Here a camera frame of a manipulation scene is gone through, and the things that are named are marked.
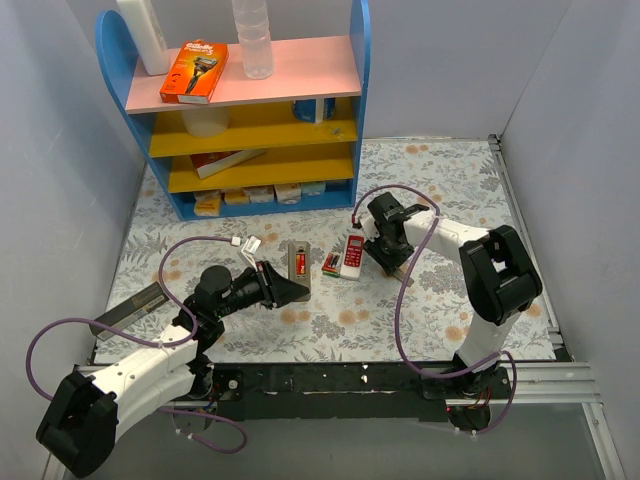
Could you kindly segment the grey battery cover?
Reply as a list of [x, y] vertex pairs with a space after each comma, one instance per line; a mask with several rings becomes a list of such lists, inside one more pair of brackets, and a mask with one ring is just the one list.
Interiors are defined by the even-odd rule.
[[415, 283], [414, 279], [409, 275], [408, 268], [406, 266], [402, 266], [394, 270], [392, 273], [389, 273], [389, 276], [395, 278], [399, 282], [406, 282], [408, 287], [411, 287]]

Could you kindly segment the grey white remote control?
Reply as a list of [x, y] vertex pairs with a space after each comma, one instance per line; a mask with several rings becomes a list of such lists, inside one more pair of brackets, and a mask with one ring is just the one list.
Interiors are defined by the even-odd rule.
[[310, 264], [310, 244], [306, 241], [290, 241], [287, 253], [288, 278], [307, 288], [307, 294], [298, 302], [307, 302], [311, 298]]

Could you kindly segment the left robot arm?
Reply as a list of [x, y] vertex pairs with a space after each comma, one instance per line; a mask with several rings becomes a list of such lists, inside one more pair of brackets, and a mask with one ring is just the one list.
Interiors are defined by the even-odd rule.
[[182, 396], [205, 398], [213, 386], [205, 352], [223, 334], [223, 318], [259, 305], [281, 308], [310, 289], [281, 276], [267, 261], [238, 277], [207, 268], [183, 309], [155, 341], [103, 369], [68, 374], [59, 384], [37, 440], [75, 477], [93, 474], [137, 422]]

